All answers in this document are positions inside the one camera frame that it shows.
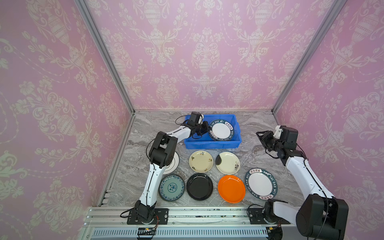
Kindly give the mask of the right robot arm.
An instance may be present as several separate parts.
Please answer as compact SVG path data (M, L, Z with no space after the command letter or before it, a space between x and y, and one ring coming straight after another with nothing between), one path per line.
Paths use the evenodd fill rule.
M344 239L349 206L346 201L336 198L314 173L305 151L297 144L298 130L277 126L275 131L257 132L256 135L266 153L277 153L276 158L293 175L305 199L300 207L280 200L267 200L265 219L270 223L284 219L308 239Z

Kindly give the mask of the orange plate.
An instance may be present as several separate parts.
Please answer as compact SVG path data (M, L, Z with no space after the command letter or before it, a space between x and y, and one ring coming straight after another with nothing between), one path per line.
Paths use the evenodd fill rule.
M233 175L226 175L219 180L218 191L222 199L231 204L240 203L246 195L243 181Z

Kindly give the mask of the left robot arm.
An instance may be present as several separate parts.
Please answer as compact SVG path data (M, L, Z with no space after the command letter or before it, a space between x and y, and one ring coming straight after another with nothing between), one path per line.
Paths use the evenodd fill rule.
M209 131L210 127L204 120L204 115L192 112L190 118L182 122L176 130L157 133L147 154L150 171L146 185L130 211L133 221L147 224L155 217L158 189L167 166L174 159L177 144L195 134L202 136Z

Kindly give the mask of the cream plate black ink blot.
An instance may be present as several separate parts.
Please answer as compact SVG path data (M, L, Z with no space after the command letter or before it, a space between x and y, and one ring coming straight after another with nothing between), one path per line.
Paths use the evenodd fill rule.
M234 175L241 168L239 158L231 152L220 153L215 160L217 169L225 175Z

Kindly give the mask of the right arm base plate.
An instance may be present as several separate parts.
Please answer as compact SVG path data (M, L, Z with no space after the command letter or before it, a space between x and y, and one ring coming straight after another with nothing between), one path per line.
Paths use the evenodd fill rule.
M264 208L251 206L247 209L247 216L251 225L289 225L290 223L279 217L272 217Z

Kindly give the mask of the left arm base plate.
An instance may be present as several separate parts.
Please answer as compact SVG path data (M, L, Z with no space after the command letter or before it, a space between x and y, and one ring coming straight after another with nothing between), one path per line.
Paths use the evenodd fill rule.
M167 225L169 217L168 208L154 208L149 212L144 210L132 210L127 218L128 225Z

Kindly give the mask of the cream plate small motifs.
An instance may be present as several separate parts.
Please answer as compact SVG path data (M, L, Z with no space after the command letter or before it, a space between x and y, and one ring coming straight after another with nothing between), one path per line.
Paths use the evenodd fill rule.
M210 153L199 150L190 155L189 165L197 173L206 173L213 167L214 160Z

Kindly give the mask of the small green-rim plate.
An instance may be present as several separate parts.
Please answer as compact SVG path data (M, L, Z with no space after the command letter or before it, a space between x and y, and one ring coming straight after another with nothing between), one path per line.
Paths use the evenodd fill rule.
M212 130L210 130L210 131L208 132L208 134L209 134L210 138L211 138L213 141L218 141L218 140L219 140L219 138L214 134L214 132L213 132Z
M218 141L230 141L234 134L234 127L226 120L217 119L210 123L210 128L219 138Z

